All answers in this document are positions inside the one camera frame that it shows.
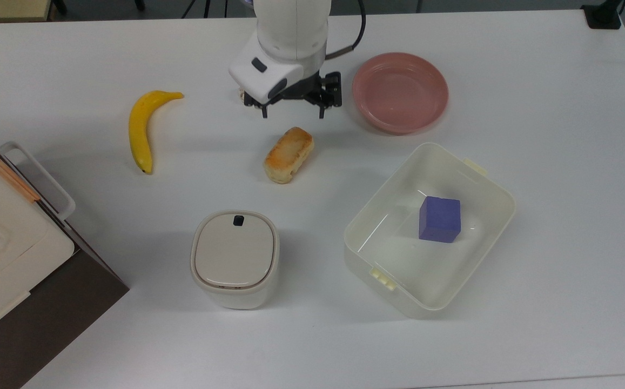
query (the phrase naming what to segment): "banana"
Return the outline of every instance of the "banana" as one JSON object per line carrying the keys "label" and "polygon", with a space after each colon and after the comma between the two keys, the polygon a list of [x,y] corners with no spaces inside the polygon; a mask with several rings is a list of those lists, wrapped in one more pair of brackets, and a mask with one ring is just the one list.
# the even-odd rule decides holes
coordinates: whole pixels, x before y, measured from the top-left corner
{"label": "banana", "polygon": [[150,175],[153,168],[146,126],[151,114],[172,99],[183,98],[180,92],[150,91],[141,96],[130,111],[130,150],[137,166]]}

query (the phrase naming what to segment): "bread roll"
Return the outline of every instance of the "bread roll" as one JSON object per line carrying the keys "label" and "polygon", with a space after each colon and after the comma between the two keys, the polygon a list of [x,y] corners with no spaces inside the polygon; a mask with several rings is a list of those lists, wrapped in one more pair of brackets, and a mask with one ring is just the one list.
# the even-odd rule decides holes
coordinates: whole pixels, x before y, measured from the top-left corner
{"label": "bread roll", "polygon": [[312,135],[295,126],[281,137],[265,158],[265,172],[273,182],[287,184],[312,152]]}

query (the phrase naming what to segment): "purple cube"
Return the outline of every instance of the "purple cube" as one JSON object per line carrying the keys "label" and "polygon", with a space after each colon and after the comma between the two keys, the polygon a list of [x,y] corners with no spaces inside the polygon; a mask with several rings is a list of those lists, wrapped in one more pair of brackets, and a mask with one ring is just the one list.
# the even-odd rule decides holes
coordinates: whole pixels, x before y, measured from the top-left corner
{"label": "purple cube", "polygon": [[420,207],[418,237],[451,243],[461,232],[461,202],[428,196]]}

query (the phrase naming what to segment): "pink plate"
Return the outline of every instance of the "pink plate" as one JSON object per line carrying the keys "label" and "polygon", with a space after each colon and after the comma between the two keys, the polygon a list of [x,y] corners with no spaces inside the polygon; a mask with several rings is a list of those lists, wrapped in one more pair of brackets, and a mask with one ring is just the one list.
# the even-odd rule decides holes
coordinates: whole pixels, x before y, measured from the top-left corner
{"label": "pink plate", "polygon": [[433,64],[405,52],[387,52],[362,64],[353,99],[367,120],[392,133],[430,125],[446,108],[449,91]]}

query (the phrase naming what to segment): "white table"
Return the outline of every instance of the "white table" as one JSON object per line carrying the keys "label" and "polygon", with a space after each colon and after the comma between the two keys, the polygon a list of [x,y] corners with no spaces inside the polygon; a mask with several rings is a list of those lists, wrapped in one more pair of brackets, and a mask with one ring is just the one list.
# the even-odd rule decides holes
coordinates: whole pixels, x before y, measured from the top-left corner
{"label": "white table", "polygon": [[449,389],[617,389],[619,387],[625,389],[625,375],[446,387]]}
{"label": "white table", "polygon": [[[625,374],[625,30],[581,11],[371,16],[328,62],[345,103],[264,120],[226,72],[253,19],[0,25],[0,143],[20,141],[77,200],[72,223],[130,292],[28,387],[424,387]],[[359,17],[330,19],[332,51]],[[350,93],[360,64],[421,55],[447,79],[441,121],[386,136]],[[152,89],[154,175],[127,116]],[[315,154],[293,182],[263,157],[298,125]],[[410,320],[342,262],[342,232],[408,154],[436,142],[512,192],[512,223],[465,288]],[[188,260],[207,214],[249,209],[280,230],[281,283],[252,312],[219,308]]]}

